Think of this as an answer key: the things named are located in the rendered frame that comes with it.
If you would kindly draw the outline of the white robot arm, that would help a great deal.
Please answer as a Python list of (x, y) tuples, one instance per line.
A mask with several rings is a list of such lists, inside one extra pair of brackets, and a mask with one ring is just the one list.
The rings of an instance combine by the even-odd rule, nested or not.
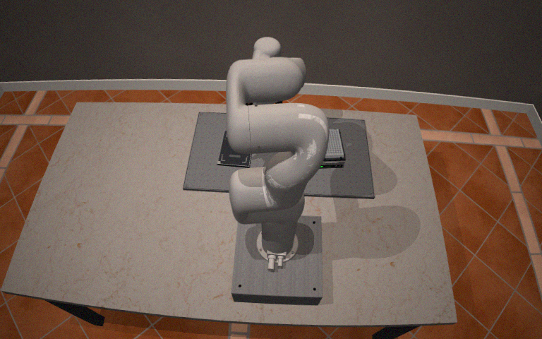
[(240, 154), (278, 152), (267, 169), (238, 169), (229, 181), (236, 221), (244, 225), (262, 223), (257, 249), (269, 261), (268, 270), (274, 270), (275, 263), (282, 267), (282, 262), (297, 252), (295, 232), (304, 209), (303, 192), (325, 159), (330, 131), (325, 113), (316, 106), (246, 103), (289, 100), (305, 82), (303, 59), (281, 57), (281, 45), (272, 37), (257, 40), (252, 59), (235, 61), (227, 74), (227, 138), (231, 149)]

